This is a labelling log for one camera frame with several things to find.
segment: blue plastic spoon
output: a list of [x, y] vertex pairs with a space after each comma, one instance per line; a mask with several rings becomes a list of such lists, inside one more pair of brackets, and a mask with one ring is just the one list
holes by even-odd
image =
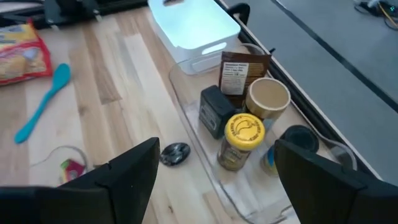
[[15, 135], [14, 138], [15, 143], [17, 144], [22, 143], [29, 137], [29, 135], [35, 128], [35, 125], [39, 120], [40, 115], [43, 113], [47, 103], [60, 89], [62, 89], [65, 85], [68, 84], [69, 80], [70, 80], [69, 65], [64, 63], [60, 64], [54, 72], [51, 90], [49, 90], [44, 95], [43, 100], [40, 102], [39, 108], [37, 108], [35, 114], [30, 119], [30, 121], [26, 123], [25, 126], [21, 130], [19, 130], [18, 133]]

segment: black cable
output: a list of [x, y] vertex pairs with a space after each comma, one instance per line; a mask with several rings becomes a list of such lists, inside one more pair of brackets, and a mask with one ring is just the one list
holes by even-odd
[[37, 4], [44, 4], [43, 0], [0, 0], [0, 3], [37, 3]]
[[[394, 31], [398, 31], [398, 28], [394, 24], [391, 23], [391, 21], [388, 19], [388, 17], [384, 13], [382, 13], [380, 4], [375, 6], [375, 8], [374, 7], [368, 8], [368, 4], [366, 2], [361, 2], [360, 4], [356, 4], [354, 6], [354, 9], [361, 14], [372, 15], [375, 17], [383, 17], [384, 23], [388, 28], [390, 28]], [[398, 23], [398, 19], [396, 17], [394, 17], [393, 15], [390, 15], [390, 16], [394, 20], [394, 22]]]

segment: glass jar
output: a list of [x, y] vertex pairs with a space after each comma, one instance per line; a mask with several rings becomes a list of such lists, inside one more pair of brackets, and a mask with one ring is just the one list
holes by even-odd
[[266, 129], [254, 115], [241, 113], [232, 116], [226, 123], [224, 139], [217, 159], [230, 171], [240, 170], [250, 153], [264, 140]]

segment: jar label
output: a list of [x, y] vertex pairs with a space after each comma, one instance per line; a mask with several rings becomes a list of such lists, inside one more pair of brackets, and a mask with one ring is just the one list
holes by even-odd
[[227, 146], [220, 151], [219, 162], [226, 169], [238, 170], [243, 167], [249, 155], [250, 151], [240, 151], [232, 146]]

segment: black object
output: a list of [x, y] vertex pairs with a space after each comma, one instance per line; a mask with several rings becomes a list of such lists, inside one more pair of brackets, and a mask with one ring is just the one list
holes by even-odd
[[366, 10], [372, 16], [381, 17], [383, 15], [382, 11], [380, 9], [378, 9], [378, 7], [368, 7], [368, 3], [367, 2], [360, 2], [358, 4], [358, 7], [363, 8], [364, 10]]
[[182, 163], [191, 153], [187, 143], [179, 142], [168, 145], [160, 154], [160, 162], [166, 166], [176, 166]]
[[275, 148], [280, 181], [301, 223], [398, 223], [398, 187], [285, 140]]
[[141, 223], [155, 183], [159, 138], [57, 188], [1, 187], [0, 223]]
[[43, 0], [0, 0], [0, 3], [3, 2], [44, 4]]
[[100, 9], [95, 0], [45, 0], [44, 15], [50, 26], [64, 26], [99, 16]]
[[178, 3], [182, 2], [183, 0], [163, 0], [163, 4], [169, 4], [169, 3]]
[[250, 6], [247, 3], [237, 3], [229, 7], [226, 12], [234, 17], [235, 14], [239, 14], [239, 20], [243, 22], [244, 25], [248, 24], [250, 16]]
[[199, 119], [215, 139], [224, 136], [225, 125], [235, 114], [235, 109], [216, 85], [205, 88], [200, 93]]
[[[24, 2], [24, 0], [6, 1]], [[36, 29], [46, 29], [52, 25], [66, 26], [93, 19], [95, 16], [106, 16], [147, 6], [147, 0], [82, 0], [81, 2], [77, 0], [46, 0], [41, 3], [43, 6], [0, 12], [0, 27], [26, 23], [31, 18]]]
[[313, 153], [318, 152], [319, 149], [318, 138], [314, 135], [311, 129], [306, 126], [290, 126], [279, 139], [283, 139]]

